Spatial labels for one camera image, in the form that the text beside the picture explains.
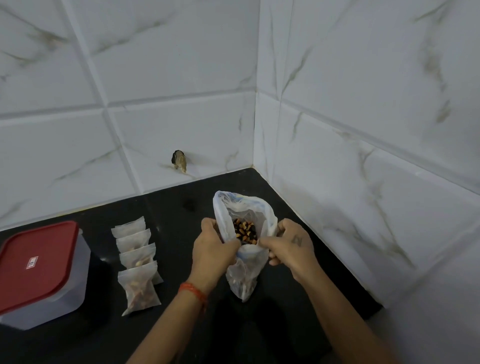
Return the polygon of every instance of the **hand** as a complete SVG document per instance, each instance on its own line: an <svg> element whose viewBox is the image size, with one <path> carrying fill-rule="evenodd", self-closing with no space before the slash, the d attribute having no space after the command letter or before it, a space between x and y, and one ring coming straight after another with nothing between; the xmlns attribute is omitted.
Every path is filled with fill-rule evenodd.
<svg viewBox="0 0 480 364"><path fill-rule="evenodd" d="M216 221L202 220L202 232L193 243L192 272L187 282L208 295L231 264L235 264L235 254L240 248L240 240L234 239L222 244L215 230Z"/></svg>
<svg viewBox="0 0 480 364"><path fill-rule="evenodd" d="M299 224L288 218L280 221L278 228L278 237L260 238L259 244L270 249L271 266L285 264L292 271L293 278L304 284L321 269L313 252L312 240Z"/></svg>

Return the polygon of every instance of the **white plastic bag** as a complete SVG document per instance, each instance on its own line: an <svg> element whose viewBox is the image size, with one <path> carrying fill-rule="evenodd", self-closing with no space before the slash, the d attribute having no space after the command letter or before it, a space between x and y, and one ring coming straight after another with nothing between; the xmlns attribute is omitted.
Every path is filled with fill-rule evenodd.
<svg viewBox="0 0 480 364"><path fill-rule="evenodd" d="M127 309L122 316L161 304L152 283L155 272L157 264L153 261L118 273L118 281L127 294Z"/></svg>
<svg viewBox="0 0 480 364"><path fill-rule="evenodd" d="M141 248L132 250L130 252L120 254L120 263L127 269L144 266L145 264L153 262L155 256L156 247L155 244L148 244ZM152 283L162 283L163 279L158 272L155 272Z"/></svg>
<svg viewBox="0 0 480 364"><path fill-rule="evenodd" d="M132 250L148 245L152 233L150 229L139 231L135 234L117 239L117 248L120 253L131 252Z"/></svg>
<svg viewBox="0 0 480 364"><path fill-rule="evenodd" d="M139 232L145 229L146 229L145 218L142 216L141 218L135 221L128 222L123 225L117 225L111 230L112 230L113 236L119 239L128 235L135 234L136 232Z"/></svg>
<svg viewBox="0 0 480 364"><path fill-rule="evenodd" d="M271 206L261 198L217 191L213 198L213 209L224 242L236 237L232 222L234 218L253 222L258 238L275 236L277 233L278 219ZM250 298L257 285L257 276L267 260L268 249L257 245L242 245L238 250L237 262L227 269L227 281L242 302Z"/></svg>

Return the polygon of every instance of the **red thread bracelet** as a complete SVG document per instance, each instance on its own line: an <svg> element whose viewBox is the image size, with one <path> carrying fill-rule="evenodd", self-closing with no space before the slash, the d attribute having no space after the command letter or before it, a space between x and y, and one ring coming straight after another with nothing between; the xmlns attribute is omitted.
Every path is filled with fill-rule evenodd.
<svg viewBox="0 0 480 364"><path fill-rule="evenodd" d="M190 291L192 292L197 298L198 300L202 303L202 306L203 306L203 312L206 311L207 309L207 303L208 303L208 300L207 300L207 296L205 295L205 293L203 293L201 290L199 290L197 287L195 287L193 284L191 283L188 283L188 282L183 282L180 287L179 287L179 293L183 290L187 290L187 291Z"/></svg>

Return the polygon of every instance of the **forearm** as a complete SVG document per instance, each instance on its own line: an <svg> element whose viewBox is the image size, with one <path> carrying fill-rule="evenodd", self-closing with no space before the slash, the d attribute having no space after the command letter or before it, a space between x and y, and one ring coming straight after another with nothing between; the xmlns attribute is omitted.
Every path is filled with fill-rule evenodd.
<svg viewBox="0 0 480 364"><path fill-rule="evenodd" d="M127 364L170 363L190 337L201 308L192 292L179 292Z"/></svg>
<svg viewBox="0 0 480 364"><path fill-rule="evenodd" d="M320 266L302 285L333 349L344 363L397 363Z"/></svg>

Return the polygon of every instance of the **wall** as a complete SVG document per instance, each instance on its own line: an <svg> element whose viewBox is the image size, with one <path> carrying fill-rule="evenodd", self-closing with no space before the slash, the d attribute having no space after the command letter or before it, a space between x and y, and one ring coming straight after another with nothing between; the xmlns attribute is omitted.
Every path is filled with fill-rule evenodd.
<svg viewBox="0 0 480 364"><path fill-rule="evenodd" d="M480 253L452 257L480 224L479 13L475 0L261 1L254 165L387 307L374 326L406 363L451 363L462 341L478 357Z"/></svg>
<svg viewBox="0 0 480 364"><path fill-rule="evenodd" d="M0 229L249 167L258 11L0 0Z"/></svg>

